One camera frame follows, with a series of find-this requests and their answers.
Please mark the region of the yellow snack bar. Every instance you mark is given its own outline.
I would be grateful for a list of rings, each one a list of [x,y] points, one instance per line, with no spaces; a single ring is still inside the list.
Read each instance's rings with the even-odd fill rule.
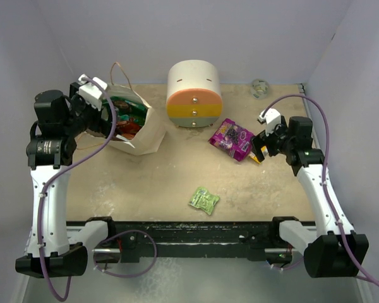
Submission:
[[[262,163],[267,155],[268,150],[266,146],[263,146],[257,150],[250,151],[249,153],[249,157],[256,163]]]

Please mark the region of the purple candy bag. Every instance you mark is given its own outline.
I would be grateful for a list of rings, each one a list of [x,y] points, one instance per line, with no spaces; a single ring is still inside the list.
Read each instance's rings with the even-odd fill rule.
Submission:
[[[254,134],[231,119],[224,119],[208,142],[238,162],[243,161],[252,149]]]

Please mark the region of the green chip bag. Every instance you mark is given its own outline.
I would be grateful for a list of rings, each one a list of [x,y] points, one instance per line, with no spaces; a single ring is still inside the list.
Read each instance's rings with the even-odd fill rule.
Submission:
[[[147,114],[148,109],[139,102],[130,101],[117,96],[112,96],[111,100],[119,115],[133,114],[138,116],[146,116]]]

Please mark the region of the white paper bag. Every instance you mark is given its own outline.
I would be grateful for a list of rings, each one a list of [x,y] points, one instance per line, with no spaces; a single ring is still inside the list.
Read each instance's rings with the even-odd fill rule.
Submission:
[[[100,114],[105,130],[88,129],[97,145],[102,144],[112,126],[112,108],[116,113],[116,128],[109,146],[131,155],[155,153],[165,136],[165,127],[155,109],[131,85],[120,85],[113,80],[106,83],[98,77],[87,81],[78,78],[78,93]]]

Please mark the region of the light green snack packet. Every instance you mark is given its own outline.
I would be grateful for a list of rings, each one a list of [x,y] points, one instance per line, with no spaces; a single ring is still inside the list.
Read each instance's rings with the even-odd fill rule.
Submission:
[[[219,200],[219,196],[210,193],[205,187],[198,187],[191,196],[188,204],[196,209],[204,211],[210,216]]]

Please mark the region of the teal snack packet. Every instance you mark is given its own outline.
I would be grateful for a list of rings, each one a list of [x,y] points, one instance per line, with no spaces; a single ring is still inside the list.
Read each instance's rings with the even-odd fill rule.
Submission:
[[[124,114],[117,117],[117,125],[126,125],[134,121],[135,119],[128,114]]]

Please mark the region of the red Doritos chip bag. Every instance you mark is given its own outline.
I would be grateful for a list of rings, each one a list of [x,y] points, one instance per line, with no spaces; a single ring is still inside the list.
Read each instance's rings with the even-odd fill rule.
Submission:
[[[126,125],[117,125],[116,123],[116,134],[131,140],[141,130],[142,127],[143,126],[136,121]]]

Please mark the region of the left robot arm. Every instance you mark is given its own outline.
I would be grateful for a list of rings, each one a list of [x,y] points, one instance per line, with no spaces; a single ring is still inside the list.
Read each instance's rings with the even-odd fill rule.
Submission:
[[[105,221],[87,223],[78,237],[68,239],[66,200],[76,137],[90,129],[110,136],[115,127],[102,118],[108,85],[97,77],[82,76],[69,95],[48,90],[35,96],[37,120],[26,148],[33,183],[33,224],[27,251],[16,259],[18,273],[35,278],[81,276],[88,263],[88,239],[102,247],[117,241],[117,232]]]

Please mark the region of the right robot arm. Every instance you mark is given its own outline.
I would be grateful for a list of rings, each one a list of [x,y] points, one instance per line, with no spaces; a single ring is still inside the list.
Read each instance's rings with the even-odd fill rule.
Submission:
[[[260,114],[265,130],[252,137],[252,151],[259,162],[265,156],[285,155],[287,164],[302,185],[315,218],[315,230],[296,219],[281,219],[268,231],[269,242],[282,247],[287,242],[303,255],[312,278],[354,277],[369,248],[364,234],[357,234],[335,196],[324,166],[323,152],[313,146],[313,123],[307,117],[286,120],[276,110]]]

